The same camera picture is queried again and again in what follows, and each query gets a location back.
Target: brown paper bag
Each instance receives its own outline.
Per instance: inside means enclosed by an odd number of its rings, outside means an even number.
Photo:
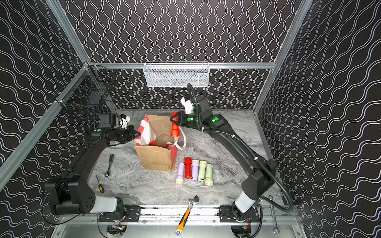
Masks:
[[[174,171],[177,147],[173,146],[170,150],[160,147],[178,140],[171,136],[171,130],[170,117],[146,115],[141,121],[138,129],[141,136],[135,140],[135,150],[145,169]],[[156,141],[158,146],[149,146],[151,141]]]

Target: black mesh basket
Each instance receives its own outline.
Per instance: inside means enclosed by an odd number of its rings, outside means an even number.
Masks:
[[[92,65],[87,69],[63,102],[67,115],[75,119],[98,120],[100,113],[108,113],[106,106],[109,90],[116,79],[116,73],[102,66]]]

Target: wire mesh basket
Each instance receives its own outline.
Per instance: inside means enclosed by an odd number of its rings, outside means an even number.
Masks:
[[[114,71],[98,65],[89,66],[87,73],[59,103],[67,115],[75,119],[98,120],[100,113],[109,112],[105,102],[115,79]]]
[[[148,87],[195,88],[209,85],[209,62],[145,62],[143,73]]]

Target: bag handle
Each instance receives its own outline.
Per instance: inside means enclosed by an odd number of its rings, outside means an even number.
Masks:
[[[181,147],[181,146],[177,143],[178,140],[176,140],[176,141],[173,143],[173,145],[176,146],[179,150],[184,150],[185,147],[187,146],[187,138],[186,138],[186,136],[185,136],[183,130],[181,129],[181,126],[179,126],[179,129],[180,129],[180,131],[181,131],[182,136],[184,137],[184,145]]]

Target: metal mounting plate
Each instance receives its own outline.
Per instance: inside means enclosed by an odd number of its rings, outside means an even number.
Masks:
[[[233,217],[232,206],[220,206],[219,213],[225,214],[226,216],[220,216],[220,222],[233,222],[233,219],[229,217]],[[248,216],[250,216],[251,222],[259,222],[259,215],[257,208],[250,209],[248,212]]]
[[[123,222],[138,222],[140,217],[141,207],[138,205],[124,205],[127,217]],[[115,214],[113,212],[106,212],[99,216],[99,222],[112,222],[115,219]]]

